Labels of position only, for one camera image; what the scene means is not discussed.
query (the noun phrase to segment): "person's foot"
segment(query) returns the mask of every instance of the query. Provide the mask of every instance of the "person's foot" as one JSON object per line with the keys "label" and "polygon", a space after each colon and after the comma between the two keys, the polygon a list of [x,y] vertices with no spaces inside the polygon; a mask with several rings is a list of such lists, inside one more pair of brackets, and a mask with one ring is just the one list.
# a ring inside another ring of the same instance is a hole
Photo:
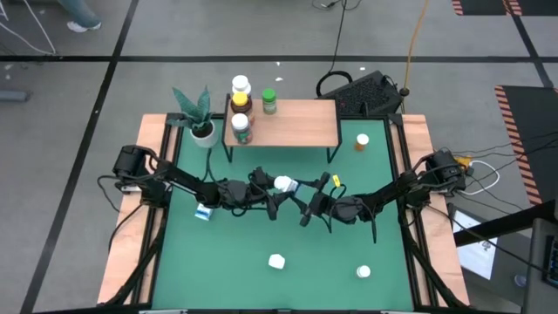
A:
{"label": "person's foot", "polygon": [[101,23],[93,26],[93,27],[83,27],[80,24],[77,24],[74,21],[68,22],[66,25],[68,25],[68,28],[70,29],[70,31],[74,31],[74,32],[86,32],[86,31],[96,31],[99,28],[101,28]]}

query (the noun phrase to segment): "green table surface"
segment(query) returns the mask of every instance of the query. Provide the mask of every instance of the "green table surface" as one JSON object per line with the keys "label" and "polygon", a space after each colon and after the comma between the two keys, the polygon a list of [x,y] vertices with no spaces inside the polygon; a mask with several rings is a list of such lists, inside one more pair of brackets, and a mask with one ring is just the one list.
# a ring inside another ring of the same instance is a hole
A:
{"label": "green table surface", "polygon": [[[215,123],[221,129],[221,120]],[[342,132],[344,143],[329,165],[324,148],[306,147],[237,147],[228,163],[218,144],[211,168],[217,180],[243,181],[258,166],[273,176],[308,181],[326,171],[339,175],[347,195],[371,193],[392,181],[383,121],[343,120]],[[359,133],[370,137],[363,152],[354,149]],[[178,167],[202,177],[206,152],[185,132]],[[369,222],[333,221],[332,234],[316,217],[301,227],[292,201],[279,208],[274,222],[265,211],[234,217],[224,209],[206,222],[194,217],[196,207],[192,195],[173,191],[154,309],[412,310],[394,202],[377,218],[376,244]],[[283,270],[268,266],[275,253],[286,259]],[[360,265],[371,268],[370,277],[357,278]]]}

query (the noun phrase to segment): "black floor mat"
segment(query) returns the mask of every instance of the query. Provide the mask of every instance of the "black floor mat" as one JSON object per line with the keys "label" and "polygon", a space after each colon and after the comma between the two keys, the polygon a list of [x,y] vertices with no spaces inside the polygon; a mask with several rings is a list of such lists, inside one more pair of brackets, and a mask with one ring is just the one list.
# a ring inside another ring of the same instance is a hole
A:
{"label": "black floor mat", "polygon": [[496,86],[495,91],[529,200],[535,205],[555,199],[558,89]]}
{"label": "black floor mat", "polygon": [[453,8],[456,14],[465,16],[558,16],[555,0],[453,0]]}

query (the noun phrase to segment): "white cable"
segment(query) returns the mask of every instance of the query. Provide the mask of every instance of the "white cable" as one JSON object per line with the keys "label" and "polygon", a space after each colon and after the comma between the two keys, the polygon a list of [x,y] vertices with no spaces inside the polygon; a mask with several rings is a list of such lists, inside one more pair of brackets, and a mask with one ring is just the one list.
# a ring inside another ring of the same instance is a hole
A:
{"label": "white cable", "polygon": [[56,54],[56,48],[54,48],[54,44],[52,44],[51,38],[49,38],[49,35],[46,33],[46,31],[44,30],[43,25],[41,24],[41,22],[39,22],[37,16],[35,15],[35,12],[33,12],[33,9],[31,8],[31,6],[29,5],[29,3],[27,2],[27,0],[24,0],[25,5],[27,5],[27,9],[29,9],[29,12],[31,13],[31,15],[33,16],[33,18],[35,18],[35,22],[37,22],[38,27],[41,28],[41,31],[43,31],[44,37],[46,38],[46,41],[49,42],[49,45],[52,48],[52,54]]}
{"label": "white cable", "polygon": [[480,163],[480,164],[483,164],[483,165],[485,165],[485,166],[491,168],[491,169],[493,170],[493,172],[496,173],[496,175],[497,175],[496,180],[495,180],[494,182],[492,182],[492,184],[490,184],[489,186],[483,187],[483,188],[481,188],[480,190],[477,190],[477,191],[474,191],[474,192],[470,192],[470,193],[469,193],[469,192],[466,192],[466,191],[458,191],[459,193],[462,193],[462,194],[464,194],[464,195],[477,195],[478,193],[484,192],[484,191],[488,190],[489,188],[495,186],[496,183],[498,183],[498,181],[500,180],[500,174],[498,173],[498,170],[496,170],[494,167],[490,166],[488,163],[486,163],[486,162],[484,162],[484,161],[482,161],[482,160],[471,160],[471,162],[469,162],[469,167],[470,167],[473,163],[475,163],[475,162],[478,162],[478,163]]}
{"label": "white cable", "polygon": [[34,45],[32,45],[30,42],[28,42],[25,38],[23,38],[21,35],[17,34],[16,32],[12,31],[10,28],[8,28],[8,26],[4,25],[3,23],[0,22],[0,26],[2,26],[5,30],[7,30],[10,34],[16,36],[17,38],[21,39],[24,43],[26,43],[32,50],[37,51],[39,53],[43,53],[43,54],[47,54],[47,55],[54,55],[56,54],[56,49],[54,49],[54,45],[51,42],[51,39],[49,38],[49,36],[46,34],[46,31],[43,28],[43,25],[41,25],[41,23],[38,21],[37,17],[35,16],[35,13],[33,13],[33,10],[31,9],[31,7],[29,6],[29,4],[27,3],[27,0],[24,0],[25,4],[27,4],[27,8],[29,8],[29,11],[31,13],[31,15],[35,18],[35,21],[37,21],[39,27],[41,28],[41,30],[44,33],[44,36],[46,37],[46,40],[49,42],[49,44],[51,45],[52,48],[52,52],[48,52],[48,51],[43,51],[38,49],[37,47],[35,47]]}

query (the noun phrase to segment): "small wooden shelf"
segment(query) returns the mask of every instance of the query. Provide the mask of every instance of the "small wooden shelf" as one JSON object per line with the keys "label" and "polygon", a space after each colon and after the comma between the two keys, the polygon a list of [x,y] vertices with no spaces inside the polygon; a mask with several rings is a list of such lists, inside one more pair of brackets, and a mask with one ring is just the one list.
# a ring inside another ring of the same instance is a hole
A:
{"label": "small wooden shelf", "polygon": [[224,124],[227,147],[337,147],[337,113],[334,100],[277,100],[277,112],[265,114],[262,100],[253,99],[253,139],[239,144],[230,125],[233,112],[228,101]]}

